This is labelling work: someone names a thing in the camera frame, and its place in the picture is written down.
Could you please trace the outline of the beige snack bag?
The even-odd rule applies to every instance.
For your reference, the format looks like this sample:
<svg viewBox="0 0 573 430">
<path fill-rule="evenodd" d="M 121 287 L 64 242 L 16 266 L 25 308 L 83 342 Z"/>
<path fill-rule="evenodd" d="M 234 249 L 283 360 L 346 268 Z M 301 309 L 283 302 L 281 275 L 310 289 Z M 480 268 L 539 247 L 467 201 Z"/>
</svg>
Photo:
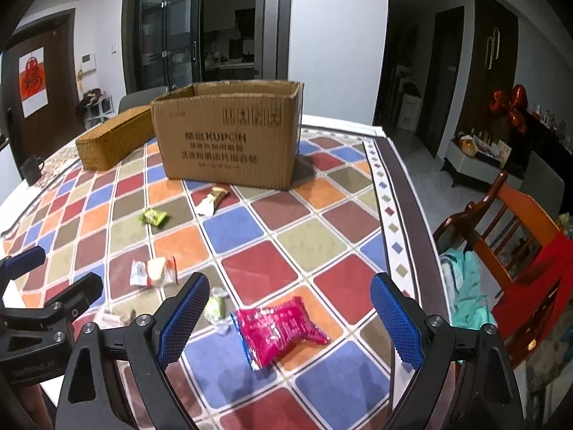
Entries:
<svg viewBox="0 0 573 430">
<path fill-rule="evenodd" d="M 94 315 L 93 322 L 95 322 L 100 329 L 106 330 L 128 326 L 134 319 L 136 319 L 136 316 L 137 313 L 135 310 L 131 310 L 128 315 L 117 315 L 105 308 L 102 308 Z"/>
</svg>

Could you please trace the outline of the pale green small candy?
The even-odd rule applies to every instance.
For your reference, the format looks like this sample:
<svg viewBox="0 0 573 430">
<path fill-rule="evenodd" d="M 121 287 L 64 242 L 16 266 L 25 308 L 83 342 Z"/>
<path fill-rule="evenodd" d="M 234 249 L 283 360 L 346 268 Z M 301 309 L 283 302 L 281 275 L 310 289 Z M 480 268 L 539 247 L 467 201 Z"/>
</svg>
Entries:
<svg viewBox="0 0 573 430">
<path fill-rule="evenodd" d="M 226 319 L 225 299 L 227 297 L 228 293 L 222 287 L 215 286 L 211 289 L 204 309 L 204 317 L 211 325 L 216 325 Z"/>
</svg>

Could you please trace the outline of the clear packet yellow pastry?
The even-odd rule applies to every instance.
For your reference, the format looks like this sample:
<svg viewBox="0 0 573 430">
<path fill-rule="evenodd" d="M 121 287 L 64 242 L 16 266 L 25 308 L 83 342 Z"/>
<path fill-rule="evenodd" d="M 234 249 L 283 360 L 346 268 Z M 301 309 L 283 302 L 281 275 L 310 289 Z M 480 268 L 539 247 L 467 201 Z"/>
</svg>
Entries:
<svg viewBox="0 0 573 430">
<path fill-rule="evenodd" d="M 173 257 L 157 257 L 146 262 L 134 260 L 131 264 L 129 284 L 140 287 L 177 285 L 178 269 Z"/>
</svg>

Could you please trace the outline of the pink snack bag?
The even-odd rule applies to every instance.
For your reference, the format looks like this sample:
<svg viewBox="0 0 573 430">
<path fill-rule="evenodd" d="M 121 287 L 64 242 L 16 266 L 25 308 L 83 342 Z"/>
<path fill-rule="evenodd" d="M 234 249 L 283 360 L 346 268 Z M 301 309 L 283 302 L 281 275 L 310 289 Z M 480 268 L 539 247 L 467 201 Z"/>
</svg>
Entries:
<svg viewBox="0 0 573 430">
<path fill-rule="evenodd" d="M 330 342 L 310 319 L 300 296 L 271 307 L 237 310 L 230 317 L 253 371 L 264 369 L 301 342 Z"/>
</svg>

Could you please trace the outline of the green candy packet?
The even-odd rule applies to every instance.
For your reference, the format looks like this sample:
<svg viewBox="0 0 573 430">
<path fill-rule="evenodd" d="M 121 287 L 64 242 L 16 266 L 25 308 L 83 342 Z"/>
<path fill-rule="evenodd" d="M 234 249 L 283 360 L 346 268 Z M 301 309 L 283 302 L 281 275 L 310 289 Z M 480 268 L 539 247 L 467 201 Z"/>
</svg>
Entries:
<svg viewBox="0 0 573 430">
<path fill-rule="evenodd" d="M 155 228 L 160 227 L 169 218 L 167 212 L 156 210 L 153 208 L 145 209 L 138 217 L 140 222 Z"/>
</svg>

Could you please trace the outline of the gold snack wrapper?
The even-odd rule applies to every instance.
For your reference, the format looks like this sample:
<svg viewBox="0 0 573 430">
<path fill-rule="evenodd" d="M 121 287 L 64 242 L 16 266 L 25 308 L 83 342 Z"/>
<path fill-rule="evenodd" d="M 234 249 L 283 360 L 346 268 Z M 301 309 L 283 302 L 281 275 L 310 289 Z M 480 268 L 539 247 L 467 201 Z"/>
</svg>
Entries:
<svg viewBox="0 0 573 430">
<path fill-rule="evenodd" d="M 211 218 L 221 201 L 228 195 L 228 191 L 220 186 L 213 186 L 203 200 L 196 206 L 197 214 L 203 218 Z"/>
</svg>

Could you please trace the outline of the black mug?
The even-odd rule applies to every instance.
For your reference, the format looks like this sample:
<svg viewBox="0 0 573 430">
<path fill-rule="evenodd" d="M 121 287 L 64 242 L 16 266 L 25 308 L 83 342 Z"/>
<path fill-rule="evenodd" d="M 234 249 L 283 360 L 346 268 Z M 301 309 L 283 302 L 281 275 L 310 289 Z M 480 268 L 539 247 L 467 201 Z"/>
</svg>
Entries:
<svg viewBox="0 0 573 430">
<path fill-rule="evenodd" d="M 29 156 L 20 167 L 20 172 L 23 179 L 29 186 L 35 185 L 42 177 L 42 172 L 45 166 L 45 160 L 41 156 Z"/>
</svg>

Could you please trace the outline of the patterned floral placemat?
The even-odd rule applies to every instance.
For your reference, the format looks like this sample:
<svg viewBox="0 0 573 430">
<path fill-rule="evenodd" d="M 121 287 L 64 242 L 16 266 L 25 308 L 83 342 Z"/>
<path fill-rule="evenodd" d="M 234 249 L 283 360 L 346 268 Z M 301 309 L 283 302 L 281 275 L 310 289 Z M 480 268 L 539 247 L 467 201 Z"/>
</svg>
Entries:
<svg viewBox="0 0 573 430">
<path fill-rule="evenodd" d="M 58 152 L 45 161 L 41 177 L 33 186 L 38 189 L 47 187 L 78 160 L 79 154 L 75 145 L 66 145 L 64 148 L 59 149 Z"/>
</svg>

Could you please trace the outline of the woven wicker basket box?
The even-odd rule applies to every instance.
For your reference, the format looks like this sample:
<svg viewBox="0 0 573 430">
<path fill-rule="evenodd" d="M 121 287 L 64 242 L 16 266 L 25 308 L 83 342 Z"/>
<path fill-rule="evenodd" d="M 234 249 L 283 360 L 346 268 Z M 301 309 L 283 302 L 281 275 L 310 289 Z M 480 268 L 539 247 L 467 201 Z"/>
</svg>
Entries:
<svg viewBox="0 0 573 430">
<path fill-rule="evenodd" d="M 86 131 L 76 148 L 86 171 L 108 171 L 154 137 L 150 105 L 128 109 Z"/>
</svg>

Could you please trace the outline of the dark wooden door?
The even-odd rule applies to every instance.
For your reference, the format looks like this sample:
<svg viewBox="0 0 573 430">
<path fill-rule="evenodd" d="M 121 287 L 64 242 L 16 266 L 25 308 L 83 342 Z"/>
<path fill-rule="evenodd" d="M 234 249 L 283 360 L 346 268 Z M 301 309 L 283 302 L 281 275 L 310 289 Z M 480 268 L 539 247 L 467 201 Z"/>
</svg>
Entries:
<svg viewBox="0 0 573 430">
<path fill-rule="evenodd" d="M 17 30 L 2 53 L 2 128 L 17 166 L 48 158 L 85 131 L 78 114 L 73 10 Z"/>
</svg>

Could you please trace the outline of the red fu door poster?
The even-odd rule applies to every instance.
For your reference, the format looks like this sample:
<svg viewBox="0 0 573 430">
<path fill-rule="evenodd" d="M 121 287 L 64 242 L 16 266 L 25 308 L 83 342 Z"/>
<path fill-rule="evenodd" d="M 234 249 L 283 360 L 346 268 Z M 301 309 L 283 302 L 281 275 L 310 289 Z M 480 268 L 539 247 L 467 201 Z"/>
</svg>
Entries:
<svg viewBox="0 0 573 430">
<path fill-rule="evenodd" d="M 19 95 L 25 119 L 49 105 L 43 47 L 19 58 Z"/>
</svg>

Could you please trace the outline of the grey dining chair left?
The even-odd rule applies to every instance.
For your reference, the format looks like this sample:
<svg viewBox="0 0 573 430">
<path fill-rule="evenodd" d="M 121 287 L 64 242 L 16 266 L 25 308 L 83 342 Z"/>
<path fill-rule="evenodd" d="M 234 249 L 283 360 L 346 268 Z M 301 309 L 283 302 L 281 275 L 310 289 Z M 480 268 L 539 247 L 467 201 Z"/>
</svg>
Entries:
<svg viewBox="0 0 573 430">
<path fill-rule="evenodd" d="M 131 108 L 149 105 L 154 99 L 166 94 L 168 91 L 167 86 L 157 86 L 152 89 L 144 89 L 127 94 L 120 99 L 117 112 L 120 114 Z"/>
</svg>

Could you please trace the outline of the brown cardboard box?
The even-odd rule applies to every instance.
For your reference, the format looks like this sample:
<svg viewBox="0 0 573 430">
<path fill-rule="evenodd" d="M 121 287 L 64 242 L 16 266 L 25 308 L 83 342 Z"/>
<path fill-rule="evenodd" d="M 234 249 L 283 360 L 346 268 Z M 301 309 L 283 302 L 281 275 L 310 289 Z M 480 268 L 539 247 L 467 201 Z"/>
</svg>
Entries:
<svg viewBox="0 0 573 430">
<path fill-rule="evenodd" d="M 290 189 L 303 113 L 302 82 L 193 83 L 153 100 L 166 176 Z"/>
</svg>

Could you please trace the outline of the red heart balloons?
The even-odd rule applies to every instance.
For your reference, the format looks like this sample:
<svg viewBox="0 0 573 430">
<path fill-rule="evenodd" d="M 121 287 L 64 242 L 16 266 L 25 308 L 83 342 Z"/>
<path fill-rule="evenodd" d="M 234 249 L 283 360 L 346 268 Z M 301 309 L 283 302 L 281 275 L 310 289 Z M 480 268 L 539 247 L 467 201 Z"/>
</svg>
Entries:
<svg viewBox="0 0 573 430">
<path fill-rule="evenodd" d="M 509 119 L 521 133 L 526 131 L 524 115 L 528 112 L 528 95 L 523 85 L 515 85 L 510 95 L 494 90 L 488 107 L 494 115 Z"/>
</svg>

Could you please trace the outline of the glass sliding door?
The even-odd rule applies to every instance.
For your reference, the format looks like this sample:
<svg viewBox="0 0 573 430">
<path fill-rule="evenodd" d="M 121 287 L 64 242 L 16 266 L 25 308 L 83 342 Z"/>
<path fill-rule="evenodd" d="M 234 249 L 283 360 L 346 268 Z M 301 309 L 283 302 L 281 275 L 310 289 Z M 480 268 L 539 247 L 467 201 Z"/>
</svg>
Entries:
<svg viewBox="0 0 573 430">
<path fill-rule="evenodd" d="M 173 90 L 202 78 L 203 0 L 122 0 L 121 43 L 127 93 Z"/>
</svg>

